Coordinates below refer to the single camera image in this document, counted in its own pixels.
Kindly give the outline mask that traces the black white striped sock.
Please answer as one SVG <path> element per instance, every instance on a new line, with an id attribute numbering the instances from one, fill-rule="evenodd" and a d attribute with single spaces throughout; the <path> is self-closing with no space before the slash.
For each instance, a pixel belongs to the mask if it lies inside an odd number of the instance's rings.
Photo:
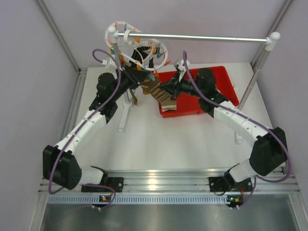
<path id="1" fill-rule="evenodd" d="M 148 57 L 148 55 L 150 55 L 151 53 L 151 48 L 150 46 L 142 46 L 142 47 L 138 47 L 137 49 L 134 49 L 133 54 L 131 56 L 132 59 L 139 61 L 140 63 L 145 63 L 146 58 Z M 149 68 L 153 68 L 154 67 L 154 62 L 153 62 L 154 58 L 149 58 Z M 133 62 L 130 61 L 131 63 L 131 67 L 132 68 L 136 68 L 137 65 Z"/>

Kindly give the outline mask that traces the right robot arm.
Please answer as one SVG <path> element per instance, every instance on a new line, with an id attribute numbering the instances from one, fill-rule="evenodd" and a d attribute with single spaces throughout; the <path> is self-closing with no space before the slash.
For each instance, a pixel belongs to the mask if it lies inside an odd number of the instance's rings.
<path id="1" fill-rule="evenodd" d="M 244 115 L 217 89 L 216 77 L 210 69 L 199 69 L 195 79 L 180 76 L 177 71 L 160 89 L 174 98 L 182 93 L 198 97 L 203 112 L 226 124 L 252 147 L 250 157 L 228 169 L 213 192 L 235 191 L 245 180 L 267 176 L 288 160 L 285 132 L 281 128 L 270 129 Z"/>

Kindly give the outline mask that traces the white round clip hanger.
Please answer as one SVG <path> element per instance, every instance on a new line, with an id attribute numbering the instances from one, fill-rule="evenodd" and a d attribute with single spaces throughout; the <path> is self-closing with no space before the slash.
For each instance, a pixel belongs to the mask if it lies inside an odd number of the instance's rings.
<path id="1" fill-rule="evenodd" d="M 168 50 L 165 44 L 155 38 L 129 38 L 128 36 L 133 33 L 140 33 L 141 31 L 136 27 L 124 22 L 117 21 L 112 23 L 106 30 L 104 40 L 109 47 L 109 51 L 117 61 L 122 65 L 129 64 L 133 61 L 137 65 L 139 70 L 147 70 L 150 72 L 156 72 L 160 68 L 170 64 L 168 59 Z M 124 33 L 127 37 L 116 37 L 120 33 Z M 145 63 L 140 63 L 131 58 L 134 49 L 142 46 L 150 46 L 151 53 L 145 60 Z M 149 68 L 149 58 L 154 58 L 154 67 Z"/>

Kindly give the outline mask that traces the brown beige striped sock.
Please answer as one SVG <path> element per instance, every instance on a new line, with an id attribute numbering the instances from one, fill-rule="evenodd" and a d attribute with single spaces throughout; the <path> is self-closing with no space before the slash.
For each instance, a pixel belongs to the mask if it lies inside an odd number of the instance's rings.
<path id="1" fill-rule="evenodd" d="M 176 110 L 177 109 L 177 101 L 173 99 L 170 94 L 168 94 L 165 90 L 159 88 L 161 85 L 161 80 L 156 79 L 154 81 L 150 80 L 146 86 L 149 88 L 150 94 L 154 97 L 154 99 L 160 104 L 163 112 Z"/>

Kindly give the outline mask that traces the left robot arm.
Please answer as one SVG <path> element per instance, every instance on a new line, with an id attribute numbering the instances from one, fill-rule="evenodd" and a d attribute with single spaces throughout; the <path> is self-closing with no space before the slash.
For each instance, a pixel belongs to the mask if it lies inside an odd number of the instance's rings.
<path id="1" fill-rule="evenodd" d="M 109 185 L 106 171 L 102 168 L 83 167 L 79 159 L 86 144 L 114 116 L 117 100 L 129 89 L 134 90 L 143 83 L 150 72 L 123 66 L 116 72 L 103 73 L 98 77 L 96 96 L 76 127 L 56 145 L 48 145 L 43 150 L 43 178 L 48 180 L 50 194 L 53 183 L 62 189 L 72 190 L 78 185 L 92 184 L 98 191 L 104 191 Z"/>

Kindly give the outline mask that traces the olive green striped sock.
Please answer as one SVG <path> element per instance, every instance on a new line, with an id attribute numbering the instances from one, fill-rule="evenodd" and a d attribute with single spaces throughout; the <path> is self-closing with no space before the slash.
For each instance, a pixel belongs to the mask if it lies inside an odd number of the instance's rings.
<path id="1" fill-rule="evenodd" d="M 130 90 L 130 94 L 131 94 L 131 96 L 132 96 L 134 105 L 137 105 L 137 104 L 138 104 L 138 99 L 137 99 L 137 97 L 135 96 L 134 91 L 133 91 L 133 90 Z"/>

